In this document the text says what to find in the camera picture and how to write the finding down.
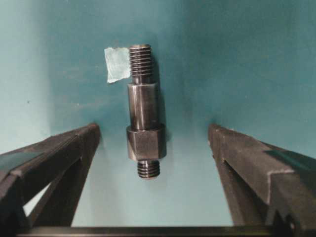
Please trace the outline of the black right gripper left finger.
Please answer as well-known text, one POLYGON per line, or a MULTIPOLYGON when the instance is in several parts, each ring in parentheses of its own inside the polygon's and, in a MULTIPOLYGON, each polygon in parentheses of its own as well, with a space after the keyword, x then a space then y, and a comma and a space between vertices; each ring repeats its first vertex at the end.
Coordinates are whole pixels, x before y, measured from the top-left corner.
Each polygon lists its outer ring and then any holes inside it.
POLYGON ((0 231, 69 227, 100 142, 95 123, 0 156, 0 231))

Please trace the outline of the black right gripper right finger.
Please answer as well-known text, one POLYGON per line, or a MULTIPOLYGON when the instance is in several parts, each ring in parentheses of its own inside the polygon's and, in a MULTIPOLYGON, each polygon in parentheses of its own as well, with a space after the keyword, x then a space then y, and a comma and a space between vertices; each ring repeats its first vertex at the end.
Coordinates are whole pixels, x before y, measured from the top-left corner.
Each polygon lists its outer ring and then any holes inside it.
POLYGON ((208 142, 233 223, 316 229, 316 160, 215 123, 208 142))

